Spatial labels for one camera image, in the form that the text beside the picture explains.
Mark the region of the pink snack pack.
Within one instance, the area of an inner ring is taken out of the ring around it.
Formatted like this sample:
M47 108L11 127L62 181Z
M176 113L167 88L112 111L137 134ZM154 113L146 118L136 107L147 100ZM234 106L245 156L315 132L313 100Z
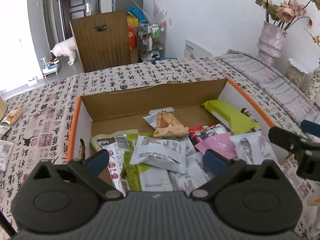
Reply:
M206 150L214 150L227 159L236 157L235 147L230 137L233 134L231 132L217 134L214 136L207 137L203 141L195 145L202 154L205 154Z

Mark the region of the long green snack bar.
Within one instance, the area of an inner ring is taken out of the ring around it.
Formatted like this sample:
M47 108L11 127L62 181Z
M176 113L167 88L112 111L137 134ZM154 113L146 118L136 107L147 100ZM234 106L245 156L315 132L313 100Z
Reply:
M234 135L244 134L254 128L260 127L258 122L255 122L222 100L209 100L201 106L230 129Z

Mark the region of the long striped sesame snack pack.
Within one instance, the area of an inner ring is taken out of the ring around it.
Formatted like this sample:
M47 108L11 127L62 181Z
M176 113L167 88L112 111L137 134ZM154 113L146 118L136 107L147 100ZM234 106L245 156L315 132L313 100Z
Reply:
M131 165L135 141L138 137L137 129L129 129L112 134L99 134L90 140L96 150L107 150L109 163L101 178L110 177L111 185L126 195L129 191L140 191L138 168Z

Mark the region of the red blue snack bag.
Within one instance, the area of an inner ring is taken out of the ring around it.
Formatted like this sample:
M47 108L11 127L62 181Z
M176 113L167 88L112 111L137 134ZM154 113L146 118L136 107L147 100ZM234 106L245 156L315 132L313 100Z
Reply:
M208 137L228 133L229 131L230 130L223 124L189 127L189 139L193 145L196 145Z

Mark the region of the folded grey blanket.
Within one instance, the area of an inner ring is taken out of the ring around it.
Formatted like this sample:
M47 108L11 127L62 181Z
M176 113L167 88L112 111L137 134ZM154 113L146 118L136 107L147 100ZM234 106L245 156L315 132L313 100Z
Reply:
M233 67L270 96L298 125L303 120L319 124L319 110L288 78L261 59L236 50L217 59Z

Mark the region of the floral white vase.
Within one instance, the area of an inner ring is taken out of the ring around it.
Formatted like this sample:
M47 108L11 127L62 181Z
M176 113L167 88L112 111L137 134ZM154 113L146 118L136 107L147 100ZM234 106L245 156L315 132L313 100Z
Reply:
M315 102L317 96L319 96L320 90L320 67L313 71L312 77L306 85L304 90L305 96L309 98L310 101Z

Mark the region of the clear snack jar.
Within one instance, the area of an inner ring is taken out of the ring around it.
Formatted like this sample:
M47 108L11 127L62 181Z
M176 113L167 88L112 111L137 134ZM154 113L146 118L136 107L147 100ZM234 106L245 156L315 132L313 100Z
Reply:
M313 71L295 59L289 58L288 62L289 66L286 70L285 77L287 77L298 88L302 88L307 84L307 81Z

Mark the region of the pink ribbed vase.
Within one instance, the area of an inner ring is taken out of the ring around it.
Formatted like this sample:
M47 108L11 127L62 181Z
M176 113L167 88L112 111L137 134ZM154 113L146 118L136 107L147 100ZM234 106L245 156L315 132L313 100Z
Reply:
M281 58L286 35L287 32L280 27L264 21L257 42L259 59L272 66L276 59Z

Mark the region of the dried pink roses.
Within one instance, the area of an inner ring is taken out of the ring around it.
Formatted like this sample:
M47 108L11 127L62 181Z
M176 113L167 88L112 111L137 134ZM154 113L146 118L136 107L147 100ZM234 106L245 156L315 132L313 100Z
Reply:
M307 16L307 7L314 4L319 10L319 0L309 0L306 4L299 3L297 0L283 1L279 5L271 0L255 0L255 3L264 9L265 22L276 25L287 31L299 20L308 20L307 27L312 28L313 21Z

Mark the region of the red cardboard box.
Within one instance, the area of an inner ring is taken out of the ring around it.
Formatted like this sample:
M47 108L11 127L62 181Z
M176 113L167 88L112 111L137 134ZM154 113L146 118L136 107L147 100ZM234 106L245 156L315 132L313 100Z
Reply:
M187 196L214 177L203 156L189 139L189 127L222 124L203 103L222 100L260 124L234 135L236 157L248 164L264 160L281 163L289 154L268 139L273 122L234 81L219 79L194 83L170 83L100 93L77 99L71 122L67 160L76 153L91 157L94 135L137 129L138 138L130 164L147 164L168 171L173 191Z

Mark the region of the white cat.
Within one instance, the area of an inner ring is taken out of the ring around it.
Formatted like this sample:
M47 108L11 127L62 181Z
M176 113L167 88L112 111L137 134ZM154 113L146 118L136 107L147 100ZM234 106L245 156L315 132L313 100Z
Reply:
M55 57L68 57L68 64L71 66L74 64L76 59L76 44L74 37L70 37L60 43L57 43L50 52Z

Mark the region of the dark brown door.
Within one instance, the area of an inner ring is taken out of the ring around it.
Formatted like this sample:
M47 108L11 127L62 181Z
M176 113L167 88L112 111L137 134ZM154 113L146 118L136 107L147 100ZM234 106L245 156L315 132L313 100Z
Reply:
M100 0L60 0L65 40L72 36L71 20L100 13Z

